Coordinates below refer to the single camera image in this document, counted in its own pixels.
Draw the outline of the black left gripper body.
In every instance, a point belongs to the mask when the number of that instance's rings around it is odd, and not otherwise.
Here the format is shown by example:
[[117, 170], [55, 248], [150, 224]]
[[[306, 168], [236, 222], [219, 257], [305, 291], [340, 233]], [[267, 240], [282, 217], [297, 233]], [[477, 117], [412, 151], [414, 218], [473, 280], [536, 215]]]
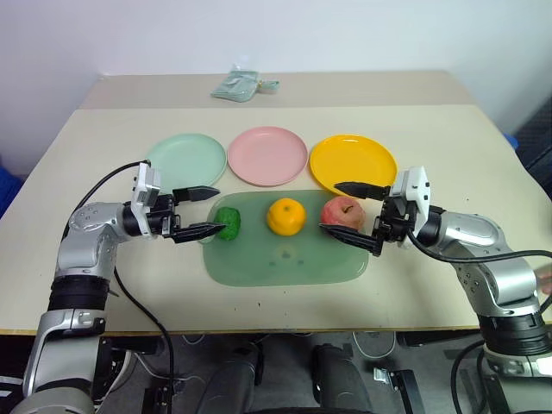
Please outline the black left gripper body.
[[180, 230], [180, 216], [175, 213], [173, 195], [165, 194], [157, 197], [154, 206], [148, 212], [148, 226], [154, 236], [175, 239]]

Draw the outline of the blurred bare person hand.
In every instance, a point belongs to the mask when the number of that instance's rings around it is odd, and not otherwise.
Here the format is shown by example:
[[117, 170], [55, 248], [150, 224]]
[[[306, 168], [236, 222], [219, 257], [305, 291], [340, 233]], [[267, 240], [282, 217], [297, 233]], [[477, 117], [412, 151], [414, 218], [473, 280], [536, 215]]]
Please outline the blurred bare person hand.
[[552, 266], [544, 265], [536, 270], [537, 286], [544, 295], [552, 292]]

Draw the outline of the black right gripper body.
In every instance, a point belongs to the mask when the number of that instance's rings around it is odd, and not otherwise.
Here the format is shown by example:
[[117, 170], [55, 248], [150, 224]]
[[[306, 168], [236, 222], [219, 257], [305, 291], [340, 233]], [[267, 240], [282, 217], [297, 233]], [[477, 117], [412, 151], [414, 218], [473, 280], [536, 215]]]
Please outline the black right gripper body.
[[403, 242], [409, 230], [413, 231], [417, 217], [417, 205], [402, 198], [384, 197], [380, 213], [374, 219], [373, 250], [381, 250], [385, 242]]

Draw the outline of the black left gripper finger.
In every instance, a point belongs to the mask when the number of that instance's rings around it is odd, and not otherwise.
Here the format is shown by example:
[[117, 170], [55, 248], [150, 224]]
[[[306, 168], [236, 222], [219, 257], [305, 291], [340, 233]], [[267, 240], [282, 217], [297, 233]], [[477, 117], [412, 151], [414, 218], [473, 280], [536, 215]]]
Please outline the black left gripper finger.
[[196, 223], [186, 228], [174, 229], [171, 232], [171, 239], [176, 244], [199, 241], [211, 237], [225, 228], [224, 223]]
[[175, 204], [181, 202], [204, 201], [218, 195], [220, 191], [210, 186], [193, 186], [172, 190], [172, 198]]

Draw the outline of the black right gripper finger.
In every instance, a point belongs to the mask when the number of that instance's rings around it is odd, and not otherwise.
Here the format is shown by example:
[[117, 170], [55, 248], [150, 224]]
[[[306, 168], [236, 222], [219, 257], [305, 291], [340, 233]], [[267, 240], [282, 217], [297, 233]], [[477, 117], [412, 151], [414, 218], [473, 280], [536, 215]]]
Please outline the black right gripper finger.
[[382, 240], [377, 237], [365, 235], [357, 229], [336, 224], [319, 223], [318, 226], [339, 242], [366, 250], [375, 257], [379, 257], [381, 254]]
[[353, 198], [384, 200], [390, 193], [391, 187], [372, 185], [360, 182], [341, 182], [334, 188]]

